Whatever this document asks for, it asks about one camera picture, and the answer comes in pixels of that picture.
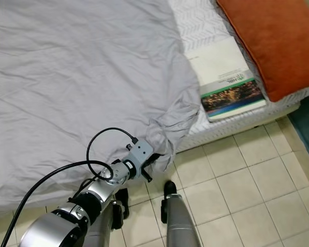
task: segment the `gray bed sheet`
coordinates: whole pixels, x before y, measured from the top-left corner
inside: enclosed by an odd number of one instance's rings
[[[199,105],[167,1],[0,0],[0,213],[45,174],[85,160],[107,127],[148,140],[164,171]],[[129,142],[105,133],[91,158],[121,158]],[[27,207],[67,198],[89,176],[62,172]]]

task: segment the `orange pillow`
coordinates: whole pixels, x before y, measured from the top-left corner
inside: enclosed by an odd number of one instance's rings
[[[271,101],[309,86],[304,0],[217,0],[259,68]]]

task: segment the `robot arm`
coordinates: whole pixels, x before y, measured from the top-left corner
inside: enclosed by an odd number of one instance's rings
[[[152,161],[152,146],[145,140],[139,140],[133,147],[127,145],[127,148],[128,155],[111,165],[111,180],[94,181],[76,197],[53,212],[41,216],[25,232],[20,247],[82,246],[83,238],[90,226],[126,181],[139,178],[141,175],[148,182],[152,180],[144,170]],[[109,178],[110,172],[105,168],[101,175]]]

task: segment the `white mattress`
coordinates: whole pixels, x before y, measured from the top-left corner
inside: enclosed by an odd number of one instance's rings
[[[309,96],[309,87],[288,95],[279,102],[268,100],[260,74],[243,49],[238,36],[230,25],[216,0],[169,0],[182,37],[185,52],[218,42],[229,36],[234,36],[244,58],[254,73],[255,79],[267,99],[267,106],[248,111],[218,122],[209,122],[202,109],[197,122],[191,127],[178,151],[183,151],[203,143],[211,142],[220,137],[244,130],[247,126],[265,121],[286,112],[286,109],[298,104],[301,99]]]

